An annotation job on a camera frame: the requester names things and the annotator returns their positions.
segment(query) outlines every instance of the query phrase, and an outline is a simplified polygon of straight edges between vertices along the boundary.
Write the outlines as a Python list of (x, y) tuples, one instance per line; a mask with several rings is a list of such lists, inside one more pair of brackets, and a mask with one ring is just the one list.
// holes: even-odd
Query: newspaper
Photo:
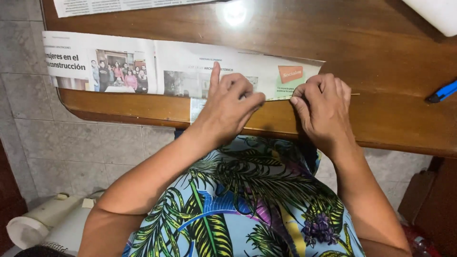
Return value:
[(214, 61), (221, 76), (243, 74), (268, 101), (289, 99), (324, 62), (224, 46), (43, 31), (54, 86), (206, 99)]
[(128, 11), (214, 0), (54, 0), (59, 18), (112, 11)]

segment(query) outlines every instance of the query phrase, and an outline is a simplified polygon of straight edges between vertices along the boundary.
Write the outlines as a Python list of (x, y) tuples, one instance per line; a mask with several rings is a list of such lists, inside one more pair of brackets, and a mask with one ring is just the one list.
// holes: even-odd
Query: gray tile floor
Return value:
[[(0, 138), (30, 208), (61, 191), (106, 188), (173, 139), (170, 128), (88, 122), (68, 112), (47, 76), (42, 30), (39, 0), (0, 1)], [(412, 175), (431, 160), (388, 150), (365, 154), (395, 209)], [(325, 156), (317, 177), (336, 191)]]

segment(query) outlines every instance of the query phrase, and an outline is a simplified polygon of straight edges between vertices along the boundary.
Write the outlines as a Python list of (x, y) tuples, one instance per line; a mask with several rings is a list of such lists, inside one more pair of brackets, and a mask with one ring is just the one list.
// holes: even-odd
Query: fingernail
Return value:
[(296, 96), (292, 96), (292, 97), (290, 98), (290, 102), (291, 102), (293, 105), (296, 105), (297, 102), (298, 102), (297, 97), (296, 97)]

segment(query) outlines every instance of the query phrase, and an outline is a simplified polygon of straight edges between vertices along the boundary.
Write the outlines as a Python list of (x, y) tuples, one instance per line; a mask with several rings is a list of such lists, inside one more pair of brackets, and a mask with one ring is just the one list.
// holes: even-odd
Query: floral shirt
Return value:
[(313, 176), (319, 161), (309, 146), (238, 136), (170, 185), (123, 257), (364, 256), (343, 203)]

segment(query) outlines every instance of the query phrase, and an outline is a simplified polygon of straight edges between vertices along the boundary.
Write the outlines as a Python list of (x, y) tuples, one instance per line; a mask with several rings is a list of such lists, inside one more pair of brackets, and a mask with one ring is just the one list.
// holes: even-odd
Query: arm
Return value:
[(219, 72), (215, 63), (208, 101), (194, 124), (102, 195), (85, 223), (79, 257), (121, 256), (129, 235), (139, 229), (166, 188), (192, 163), (232, 140), (265, 101), (242, 75), (219, 81)]
[(332, 74), (311, 77), (291, 98), (304, 131), (335, 166), (338, 196), (367, 256), (411, 256), (395, 211), (355, 141), (350, 101), (350, 87)]

